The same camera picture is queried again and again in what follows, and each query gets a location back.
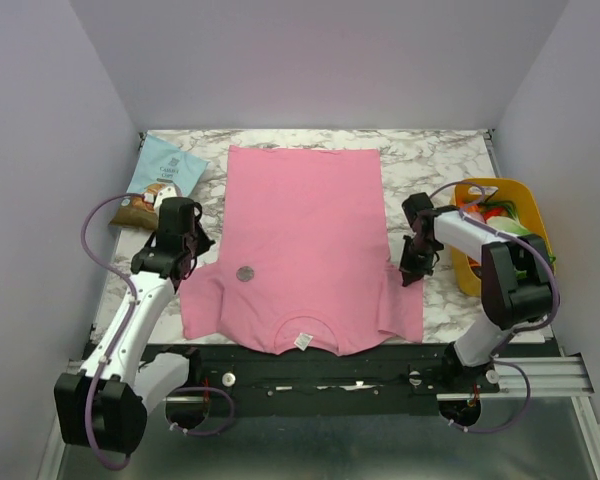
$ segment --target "snack bag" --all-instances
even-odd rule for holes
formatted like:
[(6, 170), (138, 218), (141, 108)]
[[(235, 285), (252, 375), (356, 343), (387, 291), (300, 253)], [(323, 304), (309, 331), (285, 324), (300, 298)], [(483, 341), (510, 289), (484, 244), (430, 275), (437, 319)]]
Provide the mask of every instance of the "snack bag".
[[(188, 196), (207, 164), (207, 161), (183, 152), (169, 142), (147, 135), (127, 192), (151, 193), (155, 198), (163, 187), (174, 185), (179, 196)], [(111, 224), (155, 230), (158, 216), (153, 205), (142, 198), (125, 198)]]

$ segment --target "gray wall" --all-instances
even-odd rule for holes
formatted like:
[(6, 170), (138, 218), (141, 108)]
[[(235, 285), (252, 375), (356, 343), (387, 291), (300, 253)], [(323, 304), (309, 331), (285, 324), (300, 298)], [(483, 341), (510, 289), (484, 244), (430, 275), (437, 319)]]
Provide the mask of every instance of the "gray wall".
[[(138, 137), (66, 0), (0, 0), (0, 479), (35, 478), (53, 385), (103, 276), (80, 224), (124, 191)], [(92, 244), (109, 254), (99, 222)]]
[(566, 0), (72, 4), (142, 128), (484, 128)]
[(496, 131), (503, 173), (535, 192), (558, 257), (555, 328), (582, 352), (600, 417), (600, 0), (571, 0)]

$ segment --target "yellow basket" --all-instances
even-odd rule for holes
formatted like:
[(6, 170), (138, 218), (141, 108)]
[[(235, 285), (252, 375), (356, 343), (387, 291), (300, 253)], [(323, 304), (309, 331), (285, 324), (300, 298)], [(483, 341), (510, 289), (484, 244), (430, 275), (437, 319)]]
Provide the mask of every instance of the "yellow basket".
[[(496, 187), (498, 190), (493, 196), (490, 196), (489, 191), (487, 190), (487, 198), (494, 202), (513, 202), (518, 211), (520, 223), (528, 230), (540, 235), (547, 245), (549, 255), (553, 254), (547, 232), (542, 223), (540, 211), (538, 210), (538, 205), (533, 198), (531, 190), (522, 183), (508, 178), (468, 178), (467, 181), (477, 183), (483, 187)], [(456, 185), (453, 197), (451, 198), (451, 203), (456, 205), (456, 199), (461, 199), (464, 203), (475, 200), (480, 194), (479, 192), (473, 194), (474, 190), (477, 189), (475, 187), (472, 188), (469, 185)], [(452, 248), (451, 261), (453, 262), (453, 270), (456, 272), (456, 281), (458, 282), (460, 290), (467, 295), (479, 297), (481, 292), (480, 279), (471, 270), (468, 257), (459, 250)]]

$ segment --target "pink t-shirt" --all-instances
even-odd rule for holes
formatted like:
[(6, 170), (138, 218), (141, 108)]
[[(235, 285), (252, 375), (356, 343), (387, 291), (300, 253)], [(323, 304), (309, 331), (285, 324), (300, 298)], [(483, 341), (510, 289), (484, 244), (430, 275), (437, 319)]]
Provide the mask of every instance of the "pink t-shirt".
[(422, 341), (422, 282), (403, 288), (389, 263), (376, 150), (231, 147), (225, 200), (218, 261), (180, 287), (185, 337), (276, 354), (308, 336), (338, 355)]

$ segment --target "marble table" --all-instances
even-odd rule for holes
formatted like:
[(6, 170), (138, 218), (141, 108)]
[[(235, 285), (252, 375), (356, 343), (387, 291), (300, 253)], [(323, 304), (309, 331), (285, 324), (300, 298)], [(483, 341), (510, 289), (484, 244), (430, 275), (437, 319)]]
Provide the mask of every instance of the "marble table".
[[(432, 192), (446, 183), (469, 177), (493, 177), (494, 171), (481, 132), (413, 130), (160, 130), (149, 132), (183, 150), (210, 162), (192, 193), (202, 204), (202, 226), (218, 243), (199, 259), (200, 265), (217, 260), (222, 235), (224, 192), (227, 180), (227, 154), (230, 145), (259, 148), (378, 149), (382, 159), (387, 230), (391, 261), (399, 263), (402, 236), (410, 229), (401, 203), (412, 193)], [(449, 202), (451, 191), (442, 192), (436, 204)], [(118, 238), (114, 263), (129, 272), (131, 257), (144, 245), (146, 231), (123, 229)], [(483, 315), (480, 299), (464, 295), (457, 287), (451, 255), (445, 248), (432, 277), (424, 285), (425, 343), (447, 343), (459, 338)], [(125, 284), (109, 275), (91, 340), (98, 342), (118, 309)], [(544, 336), (530, 332), (516, 341), (542, 342)], [(389, 343), (400, 343), (395, 338)], [(190, 343), (227, 344), (220, 334), (196, 340), (182, 336), (179, 298), (175, 298), (160, 316), (150, 344)]]

